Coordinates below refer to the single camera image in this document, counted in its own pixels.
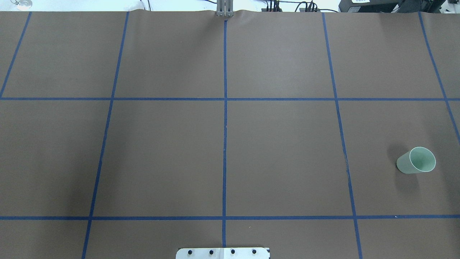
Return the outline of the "light green plastic cup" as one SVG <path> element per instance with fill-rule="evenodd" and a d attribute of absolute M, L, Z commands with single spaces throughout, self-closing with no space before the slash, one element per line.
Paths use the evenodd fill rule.
<path fill-rule="evenodd" d="M 397 169 L 404 174 L 431 172 L 436 167 L 436 158 L 429 149 L 417 146 L 396 160 Z"/>

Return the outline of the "black box with label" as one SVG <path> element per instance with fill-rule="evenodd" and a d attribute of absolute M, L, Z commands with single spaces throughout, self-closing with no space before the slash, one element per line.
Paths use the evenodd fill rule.
<path fill-rule="evenodd" d="M 341 13 L 391 13 L 398 0 L 341 0 Z"/>

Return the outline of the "aluminium profile post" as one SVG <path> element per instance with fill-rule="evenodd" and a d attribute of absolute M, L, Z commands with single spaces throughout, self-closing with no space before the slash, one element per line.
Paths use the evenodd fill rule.
<path fill-rule="evenodd" d="M 233 9 L 233 0 L 216 0 L 216 15 L 218 17 L 233 17 L 234 16 L 234 9 Z"/>

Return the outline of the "white pedestal base plate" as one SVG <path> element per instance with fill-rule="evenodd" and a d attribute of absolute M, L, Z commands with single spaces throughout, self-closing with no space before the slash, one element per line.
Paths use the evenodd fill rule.
<path fill-rule="evenodd" d="M 184 248 L 176 252 L 176 259 L 270 259 L 269 248 L 216 247 Z"/>

